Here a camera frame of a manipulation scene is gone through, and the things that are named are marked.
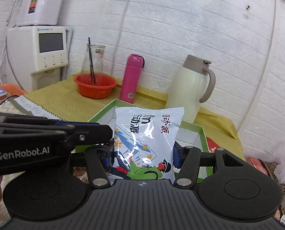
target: circular pad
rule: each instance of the circular pad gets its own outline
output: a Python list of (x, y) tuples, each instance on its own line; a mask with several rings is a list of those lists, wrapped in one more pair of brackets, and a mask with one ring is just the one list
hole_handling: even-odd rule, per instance
[(251, 199), (260, 192), (260, 187), (255, 182), (245, 179), (229, 181), (224, 186), (225, 192), (236, 199)]
[(85, 185), (61, 169), (25, 172), (3, 192), (11, 217), (30, 221), (53, 220), (76, 210), (86, 196)]
[(238, 221), (273, 216), (281, 202), (280, 187), (254, 167), (220, 167), (198, 187), (200, 200), (210, 211)]

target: pink thermos bottle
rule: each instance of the pink thermos bottle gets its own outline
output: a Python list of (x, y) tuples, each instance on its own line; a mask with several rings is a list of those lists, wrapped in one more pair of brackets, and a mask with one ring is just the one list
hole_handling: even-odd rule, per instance
[(138, 86), (139, 77), (145, 65), (145, 60), (138, 54), (131, 54), (128, 57), (125, 67), (124, 79), (119, 99), (128, 103), (134, 103), (134, 96)]

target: snack bag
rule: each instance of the snack bag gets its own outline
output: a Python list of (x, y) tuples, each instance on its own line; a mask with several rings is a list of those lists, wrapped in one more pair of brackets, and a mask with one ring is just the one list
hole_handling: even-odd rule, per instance
[(170, 179), (174, 182), (174, 142), (184, 108), (115, 110), (114, 164), (109, 178)]

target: jug lid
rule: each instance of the jug lid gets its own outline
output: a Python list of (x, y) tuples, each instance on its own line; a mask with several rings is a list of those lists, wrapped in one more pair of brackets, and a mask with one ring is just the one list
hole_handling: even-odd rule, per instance
[(183, 67), (192, 70), (194, 72), (207, 75), (207, 73), (203, 71), (203, 68), (208, 68), (210, 64), (211, 61), (200, 59), (196, 56), (189, 54), (184, 62)]

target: red plastic basin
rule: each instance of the red plastic basin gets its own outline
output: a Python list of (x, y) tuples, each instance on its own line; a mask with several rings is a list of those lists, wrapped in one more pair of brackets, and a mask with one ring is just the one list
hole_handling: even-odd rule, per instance
[(101, 86), (95, 85), (91, 83), (90, 73), (77, 75), (75, 82), (78, 84), (78, 91), (82, 96), (93, 99), (106, 98), (117, 85), (117, 80), (107, 75), (102, 75)]

